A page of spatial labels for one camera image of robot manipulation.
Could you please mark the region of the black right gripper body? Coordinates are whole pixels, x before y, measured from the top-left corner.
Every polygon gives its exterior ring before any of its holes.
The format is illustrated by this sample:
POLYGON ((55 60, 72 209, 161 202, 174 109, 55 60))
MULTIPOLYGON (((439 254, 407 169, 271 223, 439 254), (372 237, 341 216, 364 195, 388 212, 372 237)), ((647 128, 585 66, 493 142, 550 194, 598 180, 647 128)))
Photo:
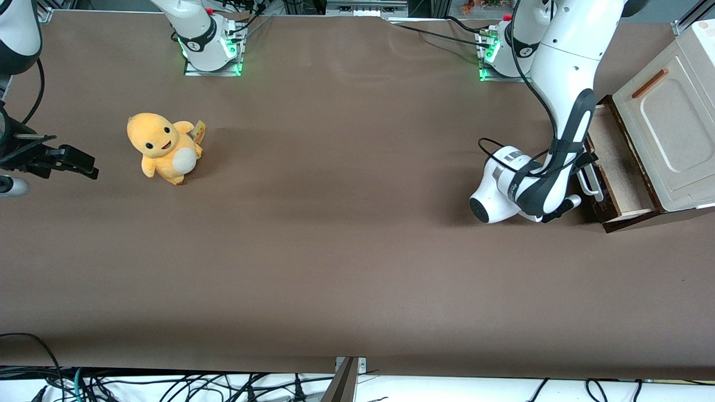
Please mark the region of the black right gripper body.
POLYGON ((31 135, 29 139, 18 139, 15 135, 2 135, 1 168, 5 171, 22 171, 40 178, 50 178, 51 172, 59 171, 58 160, 49 155, 53 147, 46 142, 56 139, 54 135, 31 135))

